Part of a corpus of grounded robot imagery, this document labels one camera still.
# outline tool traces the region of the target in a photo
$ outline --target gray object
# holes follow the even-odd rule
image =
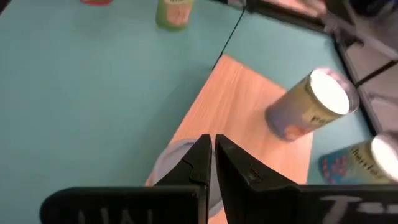
[[[149,184],[154,185],[169,173],[181,158],[193,146],[196,139],[184,139],[177,141],[169,146],[160,154],[152,170],[152,180]],[[224,207],[221,199],[220,187],[218,185],[216,157],[213,149],[211,158],[211,179],[210,179],[210,200],[209,200],[209,218],[216,215]]]

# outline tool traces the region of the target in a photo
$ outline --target white can lid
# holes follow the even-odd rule
[[[345,89],[330,75],[335,73],[328,68],[317,68],[312,71],[310,86],[313,94],[326,108],[336,114],[349,112],[349,98]]]
[[[398,182],[398,144],[389,134],[377,135],[371,143],[374,161],[384,175]]]

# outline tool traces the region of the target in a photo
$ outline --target teal table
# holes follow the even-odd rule
[[[343,73],[331,37],[258,14],[245,12],[225,53],[286,89],[320,65]],[[307,183],[323,183],[317,169],[322,154],[370,136],[360,110],[315,131]]]
[[[156,6],[12,0],[1,14],[1,223],[39,223],[40,203],[66,187],[144,183],[241,13],[196,0],[173,33],[156,27]],[[326,36],[250,14],[226,48],[286,88],[319,65],[341,70],[333,52]],[[313,162],[368,136],[360,111],[347,116],[315,133]]]

